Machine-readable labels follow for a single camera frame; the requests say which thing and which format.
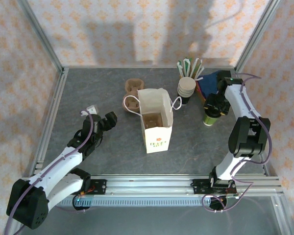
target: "blue cloth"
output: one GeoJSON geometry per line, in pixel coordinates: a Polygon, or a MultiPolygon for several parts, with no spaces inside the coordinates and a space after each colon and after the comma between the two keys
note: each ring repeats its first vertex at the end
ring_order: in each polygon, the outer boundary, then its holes
{"type": "Polygon", "coordinates": [[[217,74],[219,72],[220,72],[220,70],[213,72],[211,74],[208,74],[208,75],[203,75],[203,76],[201,76],[201,77],[203,77],[203,79],[200,81],[197,81],[197,83],[199,84],[202,96],[205,99],[208,97],[209,94],[211,94],[211,93],[216,94],[217,93],[217,91],[218,91],[217,74]]]}

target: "green can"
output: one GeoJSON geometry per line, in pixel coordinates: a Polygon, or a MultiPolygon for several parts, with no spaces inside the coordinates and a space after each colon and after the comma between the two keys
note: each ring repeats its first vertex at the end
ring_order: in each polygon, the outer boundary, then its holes
{"type": "Polygon", "coordinates": [[[212,126],[220,117],[221,117],[220,111],[205,109],[205,115],[204,115],[204,119],[202,122],[206,126],[212,126]]]}

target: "floral wallpaper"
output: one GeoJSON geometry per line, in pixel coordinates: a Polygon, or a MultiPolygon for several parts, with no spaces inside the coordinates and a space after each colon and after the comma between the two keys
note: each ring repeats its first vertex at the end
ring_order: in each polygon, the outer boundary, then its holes
{"type": "Polygon", "coordinates": [[[234,67],[269,0],[29,0],[63,66],[234,67]]]}
{"type": "Polygon", "coordinates": [[[27,176],[58,78],[16,0],[0,1],[0,235],[13,183],[27,176]]]}
{"type": "Polygon", "coordinates": [[[263,77],[247,84],[247,92],[257,110],[271,120],[271,164],[294,219],[294,0],[281,1],[244,72],[263,77]]]}

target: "white paper bag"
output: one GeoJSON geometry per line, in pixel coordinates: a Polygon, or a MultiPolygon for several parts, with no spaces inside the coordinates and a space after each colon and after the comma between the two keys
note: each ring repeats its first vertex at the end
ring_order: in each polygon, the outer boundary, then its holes
{"type": "Polygon", "coordinates": [[[181,107],[181,97],[178,97],[174,103],[172,103],[169,94],[165,89],[143,89],[138,90],[138,101],[140,105],[140,113],[138,114],[130,110],[128,111],[139,115],[141,118],[143,138],[147,153],[168,150],[173,126],[172,108],[177,110],[181,107]],[[180,99],[180,106],[178,108],[174,108],[174,103],[178,99],[180,99]],[[143,115],[146,114],[160,114],[162,119],[162,127],[146,129],[143,121],[143,115]]]}

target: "stacked paper cups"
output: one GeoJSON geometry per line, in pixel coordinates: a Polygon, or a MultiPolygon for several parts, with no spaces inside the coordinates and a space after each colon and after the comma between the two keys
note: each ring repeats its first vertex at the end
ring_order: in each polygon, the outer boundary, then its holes
{"type": "Polygon", "coordinates": [[[182,77],[178,83],[177,96],[182,98],[182,105],[188,103],[194,93],[196,82],[191,77],[182,77]]]}

